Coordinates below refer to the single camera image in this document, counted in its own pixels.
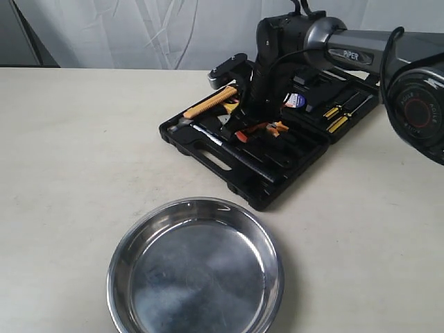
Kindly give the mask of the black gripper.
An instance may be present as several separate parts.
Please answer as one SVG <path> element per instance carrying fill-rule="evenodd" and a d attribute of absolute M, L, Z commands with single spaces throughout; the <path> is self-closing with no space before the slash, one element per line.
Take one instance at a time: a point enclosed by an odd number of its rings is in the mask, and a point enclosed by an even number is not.
<path fill-rule="evenodd" d="M 294 62 L 283 62 L 273 67 L 257 60 L 252 80 L 242 100 L 244 114 L 247 117 L 276 117 L 291 89 L 294 75 Z"/>

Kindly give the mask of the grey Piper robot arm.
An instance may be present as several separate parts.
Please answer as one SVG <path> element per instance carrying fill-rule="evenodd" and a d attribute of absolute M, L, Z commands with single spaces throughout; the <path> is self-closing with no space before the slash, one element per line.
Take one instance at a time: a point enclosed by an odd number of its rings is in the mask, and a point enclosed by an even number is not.
<path fill-rule="evenodd" d="M 317 69 L 364 71 L 380 83 L 382 103 L 397 135 L 428 159 L 443 163 L 443 34 L 350 30 L 325 12 L 262 19 L 246 105 L 266 102 L 272 75 L 285 62 Z"/>

